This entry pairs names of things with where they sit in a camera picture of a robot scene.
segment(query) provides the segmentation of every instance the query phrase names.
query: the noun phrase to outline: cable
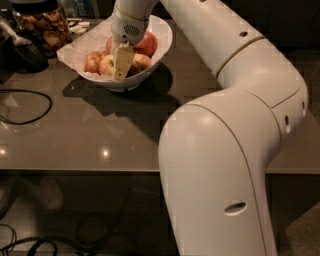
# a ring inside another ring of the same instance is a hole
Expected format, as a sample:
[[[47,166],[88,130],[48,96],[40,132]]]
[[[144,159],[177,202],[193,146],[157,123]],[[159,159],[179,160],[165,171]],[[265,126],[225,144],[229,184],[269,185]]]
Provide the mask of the cable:
[[[28,251],[27,256],[34,256],[37,252],[37,249],[43,243],[51,244],[53,247],[53,256],[57,256],[58,247],[55,242],[61,242],[61,243],[64,243],[64,244],[70,246],[71,248],[75,249],[76,250],[75,254],[77,254],[78,256],[83,256],[83,253],[88,253],[87,256],[94,256],[98,253],[99,250],[101,250],[110,241],[110,239],[112,239],[114,237],[119,237],[119,236],[128,238],[132,242],[132,244],[134,246],[134,250],[136,250],[136,247],[137,247],[136,241],[131,235],[124,233],[124,232],[115,232],[114,231],[114,228],[116,227],[117,224],[119,224],[119,222],[121,221],[121,218],[123,217],[125,206],[127,205],[128,200],[129,200],[130,192],[131,192],[131,188],[129,188],[129,190],[125,196],[124,203],[123,203],[119,213],[117,214],[115,220],[111,223],[111,227],[108,230],[109,232],[104,234],[101,239],[98,239],[95,243],[93,243],[89,247],[83,247],[81,244],[79,244],[73,240],[59,237],[59,236],[48,236],[45,238],[43,238],[43,237],[28,237],[28,238],[17,240],[16,231],[12,227],[10,227],[9,225],[6,225],[6,224],[0,224],[0,226],[5,226],[5,227],[9,228],[12,232],[10,244],[6,245],[5,247],[0,248],[0,251],[2,252],[3,256],[4,255],[9,256],[8,251],[13,250],[13,248],[15,246],[17,246],[19,244],[35,241],[33,246]]]
[[[0,224],[0,227],[6,227],[6,228],[10,229],[10,231],[11,231],[10,245],[17,241],[17,232],[11,226],[9,226],[7,224]]]
[[[37,92],[37,91],[21,90],[21,89],[0,90],[0,93],[18,93],[18,92],[24,92],[24,93],[31,93],[31,94],[40,95],[40,96],[46,98],[49,101],[49,106],[48,106],[48,108],[45,110],[45,112],[43,114],[41,114],[40,116],[38,116],[36,118],[33,118],[31,120],[27,120],[27,121],[23,121],[23,122],[15,122],[15,121],[12,121],[12,120],[10,120],[8,118],[5,118],[4,116],[0,115],[0,121],[1,122],[7,123],[7,124],[13,124],[13,125],[29,124],[29,123],[35,122],[35,121],[39,120],[40,118],[44,117],[50,111],[50,109],[52,107],[52,99],[47,94],[44,94],[42,92]]]

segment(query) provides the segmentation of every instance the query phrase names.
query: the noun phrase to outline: white bowl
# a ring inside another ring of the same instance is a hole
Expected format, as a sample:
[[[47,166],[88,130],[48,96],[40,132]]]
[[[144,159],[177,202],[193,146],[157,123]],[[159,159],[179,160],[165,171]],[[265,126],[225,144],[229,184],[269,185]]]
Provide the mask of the white bowl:
[[[118,82],[110,76],[100,76],[96,73],[84,72],[84,60],[86,56],[92,51],[102,51],[105,49],[107,40],[112,36],[111,23],[112,17],[104,20],[71,44],[58,50],[57,55],[59,60],[76,70],[80,76],[95,84],[113,91],[131,90],[137,87],[157,69],[161,59],[171,47],[172,30],[167,22],[151,15],[147,30],[156,36],[158,43],[157,50],[151,58],[152,66],[137,75]]]

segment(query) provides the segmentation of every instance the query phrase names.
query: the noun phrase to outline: black cord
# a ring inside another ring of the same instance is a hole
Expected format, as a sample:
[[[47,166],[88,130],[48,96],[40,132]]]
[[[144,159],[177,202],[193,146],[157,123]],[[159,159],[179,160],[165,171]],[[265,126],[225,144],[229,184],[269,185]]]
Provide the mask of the black cord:
[[[99,250],[101,250],[110,241],[110,239],[112,239],[114,237],[119,237],[119,236],[129,238],[131,240],[131,242],[133,243],[133,246],[135,247],[134,250],[136,250],[136,247],[137,247],[136,241],[131,235],[124,233],[124,232],[114,232],[114,228],[116,227],[116,225],[119,224],[119,222],[121,221],[121,219],[123,217],[125,207],[126,207],[128,200],[129,200],[130,193],[131,193],[131,188],[128,190],[128,192],[126,194],[124,203],[123,203],[119,213],[117,214],[117,217],[111,223],[111,227],[109,228],[109,232],[107,232],[101,239],[99,239],[98,241],[96,241],[96,243],[94,243],[93,245],[91,245],[89,247],[83,247],[82,245],[80,245],[79,243],[77,243],[73,240],[59,237],[59,236],[49,236],[49,237],[45,237],[45,238],[43,238],[43,237],[28,237],[28,238],[17,240],[16,231],[12,227],[10,227],[9,225],[6,225],[6,224],[0,224],[0,226],[5,226],[5,227],[9,228],[12,232],[12,238],[11,238],[10,244],[5,247],[0,248],[0,251],[2,252],[2,255],[8,256],[9,255],[8,251],[10,249],[12,250],[16,245],[35,241],[35,244],[30,248],[27,256],[34,256],[36,254],[37,249],[43,243],[51,244],[54,249],[53,256],[57,256],[58,247],[56,246],[56,244],[54,242],[61,242],[61,243],[64,243],[64,244],[74,248],[76,250],[75,254],[77,254],[79,256],[83,256],[83,253],[88,253],[87,256],[94,256],[98,253]]]
[[[29,123],[35,122],[35,121],[39,120],[40,118],[44,117],[50,111],[50,109],[52,107],[52,99],[50,98],[50,96],[48,96],[45,93],[37,92],[37,91],[31,91],[31,90],[22,90],[22,89],[0,90],[0,93],[18,93],[18,92],[25,92],[25,93],[31,93],[31,94],[40,95],[40,96],[46,98],[49,101],[49,106],[48,106],[48,108],[46,109],[46,111],[43,114],[41,114],[40,116],[38,116],[36,118],[33,118],[31,120],[27,120],[27,121],[23,121],[23,122],[15,122],[15,121],[12,121],[12,120],[10,120],[8,118],[5,118],[4,116],[0,115],[0,121],[1,122],[7,123],[7,124],[13,124],[13,125],[29,124]]]
[[[17,241],[17,232],[11,226],[9,226],[7,224],[0,224],[0,227],[6,227],[6,228],[10,229],[10,231],[11,231],[10,245]]]

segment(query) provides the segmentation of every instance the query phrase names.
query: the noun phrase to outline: glossy table surface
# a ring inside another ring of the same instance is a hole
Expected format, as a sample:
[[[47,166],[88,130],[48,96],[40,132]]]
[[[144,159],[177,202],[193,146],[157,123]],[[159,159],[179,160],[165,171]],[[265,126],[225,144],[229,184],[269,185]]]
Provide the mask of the glossy table surface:
[[[57,59],[43,72],[17,72],[1,85],[45,93],[53,105],[36,122],[0,123],[0,170],[157,172],[158,141],[168,117],[180,105],[219,90],[181,30],[168,23],[174,33],[171,49],[156,72],[130,92],[98,87]],[[0,94],[0,114],[14,120],[32,119],[47,106],[39,95]],[[267,172],[320,173],[319,136],[309,113]]]

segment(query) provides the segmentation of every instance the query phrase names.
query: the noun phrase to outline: jar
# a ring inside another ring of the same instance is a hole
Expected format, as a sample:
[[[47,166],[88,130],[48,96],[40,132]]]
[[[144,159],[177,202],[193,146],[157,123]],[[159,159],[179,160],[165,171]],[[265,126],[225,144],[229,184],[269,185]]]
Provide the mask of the jar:
[[[63,7],[57,0],[10,0],[13,15],[23,34],[47,58],[72,41]]]

